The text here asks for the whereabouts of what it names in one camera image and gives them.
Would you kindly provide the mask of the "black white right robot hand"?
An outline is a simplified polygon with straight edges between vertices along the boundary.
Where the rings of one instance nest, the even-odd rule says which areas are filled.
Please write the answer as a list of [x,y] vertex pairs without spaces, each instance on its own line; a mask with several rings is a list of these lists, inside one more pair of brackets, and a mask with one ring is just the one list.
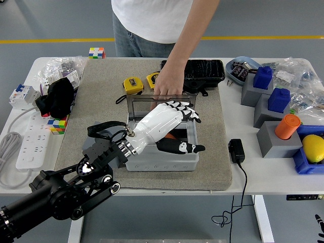
[[318,234],[318,236],[320,237],[320,239],[317,240],[318,243],[323,243],[323,238],[324,238],[324,222],[323,222],[323,219],[318,215],[318,214],[315,214],[315,219],[317,220],[317,223],[319,224],[320,226],[320,229],[321,229],[321,233]]

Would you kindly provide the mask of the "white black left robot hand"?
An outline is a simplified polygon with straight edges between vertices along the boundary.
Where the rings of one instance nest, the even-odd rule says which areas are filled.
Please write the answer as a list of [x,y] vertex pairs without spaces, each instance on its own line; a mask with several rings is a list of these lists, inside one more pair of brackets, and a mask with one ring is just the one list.
[[194,145],[188,142],[169,138],[167,134],[176,128],[182,121],[195,120],[200,123],[198,114],[188,102],[169,101],[157,105],[134,129],[133,137],[126,140],[136,154],[141,154],[148,144],[155,143],[159,151],[173,154],[198,153],[205,150],[203,145]]

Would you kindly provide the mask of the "person's left hand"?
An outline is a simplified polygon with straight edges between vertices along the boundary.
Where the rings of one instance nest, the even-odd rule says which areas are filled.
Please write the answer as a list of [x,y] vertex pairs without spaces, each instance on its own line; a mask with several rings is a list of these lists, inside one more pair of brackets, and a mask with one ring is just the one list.
[[184,84],[186,61],[167,60],[160,71],[154,87],[155,95],[181,95]]

